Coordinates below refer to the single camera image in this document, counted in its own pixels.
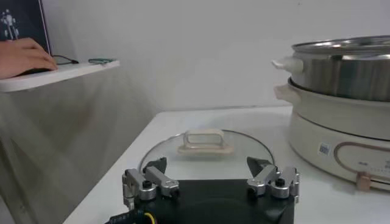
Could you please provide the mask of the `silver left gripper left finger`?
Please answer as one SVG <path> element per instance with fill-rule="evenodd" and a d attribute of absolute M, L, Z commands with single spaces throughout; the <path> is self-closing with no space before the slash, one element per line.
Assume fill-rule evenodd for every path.
<path fill-rule="evenodd" d="M 126 169 L 124 171 L 122 197 L 128 210 L 134 210 L 139 202 L 156 200 L 158 195 L 174 200 L 179 197 L 179 182 L 165 175 L 166 166 L 167 159 L 162 157 L 149 161 L 141 170 Z"/>

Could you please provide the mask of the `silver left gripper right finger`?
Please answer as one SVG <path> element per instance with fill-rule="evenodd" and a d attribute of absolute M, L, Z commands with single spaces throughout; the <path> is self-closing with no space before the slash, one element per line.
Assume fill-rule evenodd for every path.
<path fill-rule="evenodd" d="M 295 167 L 285 167 L 279 170 L 268 160 L 247 157 L 247 165 L 252 178 L 246 181 L 250 198 L 259 198 L 270 195 L 276 199 L 284 200 L 289 197 L 299 202 L 300 173 Z"/>

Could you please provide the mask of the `person's bare hand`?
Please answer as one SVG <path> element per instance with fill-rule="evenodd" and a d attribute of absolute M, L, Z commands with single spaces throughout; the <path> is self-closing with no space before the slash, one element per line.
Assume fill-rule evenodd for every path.
<path fill-rule="evenodd" d="M 57 70 L 55 60 L 33 39 L 1 42 L 1 79 L 18 76 L 31 69 Z"/>

